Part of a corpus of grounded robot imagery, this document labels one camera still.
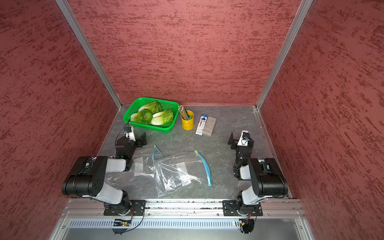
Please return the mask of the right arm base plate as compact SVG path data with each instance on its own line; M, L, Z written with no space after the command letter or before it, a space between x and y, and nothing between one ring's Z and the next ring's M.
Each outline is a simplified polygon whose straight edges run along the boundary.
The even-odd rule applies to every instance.
M224 216L243 216L251 214L252 217L263 216L263 210L260 205L244 205L242 202L235 200L224 200L223 213Z

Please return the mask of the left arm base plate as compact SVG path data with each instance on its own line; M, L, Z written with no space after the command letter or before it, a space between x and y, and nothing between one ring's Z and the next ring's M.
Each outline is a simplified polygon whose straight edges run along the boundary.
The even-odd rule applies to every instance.
M104 216L143 216L147 201L129 200L125 204L111 205L105 204Z

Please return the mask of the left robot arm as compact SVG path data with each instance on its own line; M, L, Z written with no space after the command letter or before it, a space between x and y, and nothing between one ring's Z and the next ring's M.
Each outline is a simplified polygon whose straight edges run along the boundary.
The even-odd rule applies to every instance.
M102 202L105 216L143 216L145 200L130 200L124 190L116 189L105 182L106 173L125 173L133 166L137 148L147 144L146 134L131 140L121 137L116 140L116 156L79 157L67 175L62 193L67 196L90 198Z

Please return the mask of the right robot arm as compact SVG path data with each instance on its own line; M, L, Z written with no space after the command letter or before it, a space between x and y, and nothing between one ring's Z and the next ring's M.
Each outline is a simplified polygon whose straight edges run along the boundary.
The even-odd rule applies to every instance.
M260 215L260 203L269 198L279 199L288 195L287 181L274 158L252 158L254 140L248 131L242 131L237 140L231 134L228 145L235 150L234 177L239 181L250 181L251 186L240 191L235 201L223 203L231 214L240 216Z

